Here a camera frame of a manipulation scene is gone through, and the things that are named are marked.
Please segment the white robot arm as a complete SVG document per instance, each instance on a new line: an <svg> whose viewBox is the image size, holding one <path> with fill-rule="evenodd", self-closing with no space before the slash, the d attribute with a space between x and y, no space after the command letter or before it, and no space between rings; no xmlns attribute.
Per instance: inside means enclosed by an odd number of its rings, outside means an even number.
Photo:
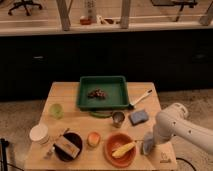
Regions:
<svg viewBox="0 0 213 171"><path fill-rule="evenodd" d="M187 117L188 110L180 103L173 103L159 111L153 126L155 143L166 143L176 135L213 155L213 130L195 125L187 121Z"/></svg>

